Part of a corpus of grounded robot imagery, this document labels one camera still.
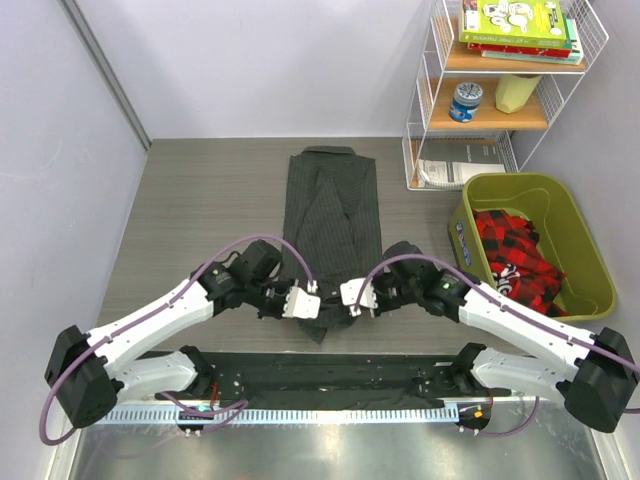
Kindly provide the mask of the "grey pinstriped long sleeve shirt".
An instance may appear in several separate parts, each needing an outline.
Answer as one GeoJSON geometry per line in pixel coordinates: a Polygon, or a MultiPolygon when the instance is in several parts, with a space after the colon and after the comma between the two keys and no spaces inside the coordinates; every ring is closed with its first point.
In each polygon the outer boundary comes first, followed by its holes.
{"type": "Polygon", "coordinates": [[[301,254],[318,284],[318,317],[300,320],[314,342],[355,318],[340,286],[365,277],[382,260],[375,160],[343,146],[310,146],[290,158],[283,238],[301,254]]]}

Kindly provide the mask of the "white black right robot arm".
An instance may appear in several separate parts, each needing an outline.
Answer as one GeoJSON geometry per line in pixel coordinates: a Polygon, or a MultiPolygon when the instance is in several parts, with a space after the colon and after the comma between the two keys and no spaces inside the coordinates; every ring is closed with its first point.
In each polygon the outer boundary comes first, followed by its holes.
{"type": "Polygon", "coordinates": [[[639,366],[620,332],[604,327],[595,333],[549,318],[408,242],[393,248],[396,255],[376,265],[360,289],[374,295],[377,312],[417,304],[523,352],[471,348],[451,371],[457,391],[498,388],[547,399],[602,433],[614,432],[633,413],[629,402],[639,386],[639,366]]]}

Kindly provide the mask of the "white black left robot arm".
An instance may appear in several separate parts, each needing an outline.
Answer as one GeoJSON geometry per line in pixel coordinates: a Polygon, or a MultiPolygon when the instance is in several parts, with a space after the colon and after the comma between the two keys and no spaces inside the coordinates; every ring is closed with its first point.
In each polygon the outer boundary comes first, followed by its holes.
{"type": "Polygon", "coordinates": [[[194,347],[181,348],[153,366],[146,354],[180,331],[242,305],[280,319],[294,283],[272,278],[287,241],[269,234],[250,235],[223,248],[176,287],[133,313],[88,332],[72,325],[60,332],[44,379],[50,388],[42,412],[58,403],[75,429],[103,419],[124,401],[160,392],[205,397],[213,372],[194,347]]]}

